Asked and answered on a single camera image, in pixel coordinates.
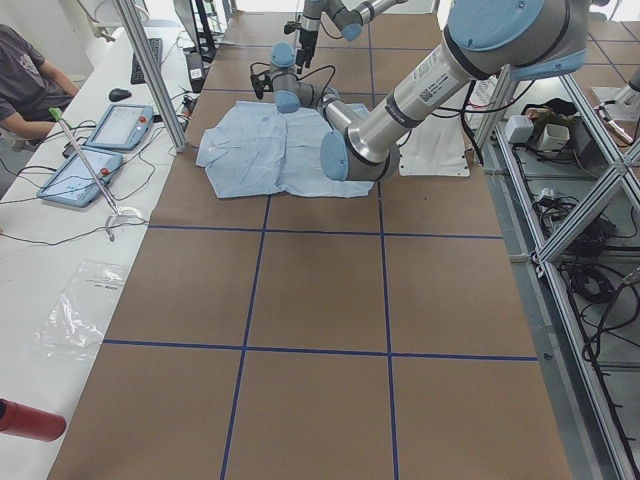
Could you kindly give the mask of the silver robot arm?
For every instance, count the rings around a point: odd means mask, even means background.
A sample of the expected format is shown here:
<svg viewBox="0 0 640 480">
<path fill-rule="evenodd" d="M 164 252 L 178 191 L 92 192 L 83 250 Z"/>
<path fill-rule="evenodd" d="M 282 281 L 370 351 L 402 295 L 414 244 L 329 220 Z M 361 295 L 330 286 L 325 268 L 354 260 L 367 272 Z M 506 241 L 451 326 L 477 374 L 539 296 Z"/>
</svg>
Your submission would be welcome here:
<svg viewBox="0 0 640 480">
<path fill-rule="evenodd" d="M 398 140 L 467 84 L 502 67 L 515 81 L 557 77 L 585 61 L 590 4 L 587 1 L 460 0 L 452 3 L 442 42 L 367 116 L 361 117 L 327 87 L 302 82 L 327 15 L 352 41 L 363 26 L 393 7 L 363 1 L 353 9 L 341 1 L 307 1 L 286 33 L 299 33 L 299 48 L 273 46 L 267 70 L 250 75 L 255 94 L 274 95 L 281 113 L 318 110 L 332 129 L 321 143 L 324 174 L 335 181 L 379 181 L 399 165 Z"/>
<path fill-rule="evenodd" d="M 340 0 L 305 1 L 302 13 L 294 21 L 289 21 L 284 26 L 286 35 L 294 31 L 299 32 L 299 46 L 295 59 L 297 72 L 301 73 L 305 68 L 310 67 L 315 55 L 324 13 L 327 14 L 343 38 L 347 41 L 353 41 L 362 33 L 365 25 L 371 23 L 386 10 L 403 3 L 403 0 L 361 1 L 353 9 L 350 9 Z"/>
</svg>

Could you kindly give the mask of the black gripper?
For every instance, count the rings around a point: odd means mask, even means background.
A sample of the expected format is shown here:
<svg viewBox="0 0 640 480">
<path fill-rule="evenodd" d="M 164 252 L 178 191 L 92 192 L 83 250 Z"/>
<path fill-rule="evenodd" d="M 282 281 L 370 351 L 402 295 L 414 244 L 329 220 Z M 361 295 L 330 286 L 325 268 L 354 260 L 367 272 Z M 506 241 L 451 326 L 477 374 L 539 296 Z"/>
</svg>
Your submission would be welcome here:
<svg viewBox="0 0 640 480">
<path fill-rule="evenodd" d="M 257 76 L 257 92 L 258 93 L 273 92 L 273 83 L 268 74 Z"/>
<path fill-rule="evenodd" d="M 316 48 L 318 39 L 317 30 L 308 30 L 300 28 L 299 44 L 300 49 L 296 53 L 296 72 L 301 74 L 305 69 L 311 66 L 311 61 L 314 57 L 314 50 Z"/>
</svg>

